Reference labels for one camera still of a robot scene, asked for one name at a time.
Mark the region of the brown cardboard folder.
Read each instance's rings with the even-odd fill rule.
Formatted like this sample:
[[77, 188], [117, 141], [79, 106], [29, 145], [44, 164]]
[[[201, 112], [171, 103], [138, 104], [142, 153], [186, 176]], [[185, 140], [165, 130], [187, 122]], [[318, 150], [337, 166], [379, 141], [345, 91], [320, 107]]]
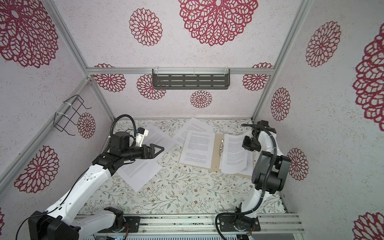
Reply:
[[[211, 166], [211, 169], [208, 169], [208, 170], [211, 170], [211, 171], [214, 171], [214, 172], [218, 172], [218, 173], [222, 173], [221, 170], [220, 170], [220, 165], [221, 165], [221, 154], [222, 154], [222, 150], [223, 150], [223, 138], [224, 138], [224, 134], [221, 135], [221, 134], [216, 134], [216, 137], [215, 137], [215, 144], [214, 144], [214, 152], [213, 152], [213, 158], [212, 158], [212, 166]], [[229, 175], [235, 175], [235, 176], [239, 176], [239, 177], [245, 177], [245, 178], [251, 178], [249, 176], [245, 176], [245, 175], [240, 175], [240, 174], [229, 174]]]

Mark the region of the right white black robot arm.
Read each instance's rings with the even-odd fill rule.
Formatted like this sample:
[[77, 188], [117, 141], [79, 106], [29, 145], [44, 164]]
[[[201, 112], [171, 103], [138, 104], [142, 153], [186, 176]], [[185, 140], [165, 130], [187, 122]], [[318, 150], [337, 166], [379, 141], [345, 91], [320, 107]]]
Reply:
[[252, 173], [253, 190], [248, 199], [240, 204], [239, 208], [231, 213], [219, 213], [215, 217], [216, 231], [225, 240], [220, 225], [226, 220], [238, 232], [258, 229], [257, 210], [263, 202], [276, 192], [280, 192], [285, 185], [291, 159], [280, 151], [276, 140], [276, 130], [269, 126], [267, 121], [256, 124], [241, 124], [242, 127], [252, 128], [252, 136], [245, 136], [242, 147], [250, 152], [259, 152], [259, 158]]

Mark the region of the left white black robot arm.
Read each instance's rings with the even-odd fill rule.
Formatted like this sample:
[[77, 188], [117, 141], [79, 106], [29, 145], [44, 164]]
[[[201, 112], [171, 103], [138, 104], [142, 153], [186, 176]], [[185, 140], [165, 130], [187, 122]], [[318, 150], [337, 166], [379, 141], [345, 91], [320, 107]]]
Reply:
[[156, 144], [145, 145], [149, 131], [138, 128], [130, 115], [120, 115], [112, 123], [109, 141], [98, 155], [56, 203], [44, 212], [36, 211], [25, 219], [32, 240], [82, 240], [99, 231], [121, 233], [128, 230], [124, 213], [114, 207], [104, 208], [79, 223], [75, 218], [93, 193], [119, 168], [136, 160], [151, 160], [165, 149]]

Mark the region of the dark grey wall shelf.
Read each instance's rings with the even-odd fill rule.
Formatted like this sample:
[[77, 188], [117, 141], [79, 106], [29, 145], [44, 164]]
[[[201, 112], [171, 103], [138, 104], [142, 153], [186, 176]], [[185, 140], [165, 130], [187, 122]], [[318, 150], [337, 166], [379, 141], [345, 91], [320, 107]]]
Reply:
[[152, 85], [156, 90], [227, 90], [230, 86], [229, 69], [218, 71], [152, 70]]

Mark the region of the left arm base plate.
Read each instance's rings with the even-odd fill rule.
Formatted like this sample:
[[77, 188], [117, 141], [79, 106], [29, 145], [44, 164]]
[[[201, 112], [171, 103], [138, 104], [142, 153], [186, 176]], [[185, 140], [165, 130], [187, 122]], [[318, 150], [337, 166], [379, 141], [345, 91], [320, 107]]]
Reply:
[[141, 217], [124, 216], [121, 233], [137, 233], [139, 231]]

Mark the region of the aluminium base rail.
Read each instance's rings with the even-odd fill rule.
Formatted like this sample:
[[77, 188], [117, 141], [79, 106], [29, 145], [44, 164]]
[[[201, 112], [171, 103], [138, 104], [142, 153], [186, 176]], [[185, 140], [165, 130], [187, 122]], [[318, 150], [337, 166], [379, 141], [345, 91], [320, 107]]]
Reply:
[[[219, 228], [215, 214], [125, 215], [141, 217], [139, 231], [133, 236], [161, 235], [216, 235]], [[222, 232], [224, 235], [252, 234], [304, 234], [297, 214], [260, 214], [259, 232]]]

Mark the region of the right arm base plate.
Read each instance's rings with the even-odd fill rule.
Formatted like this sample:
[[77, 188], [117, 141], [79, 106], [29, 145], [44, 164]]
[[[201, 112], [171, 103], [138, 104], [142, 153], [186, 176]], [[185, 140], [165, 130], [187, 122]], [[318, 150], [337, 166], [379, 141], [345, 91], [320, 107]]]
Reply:
[[221, 232], [259, 232], [261, 226], [258, 218], [246, 216], [221, 215], [218, 217]]

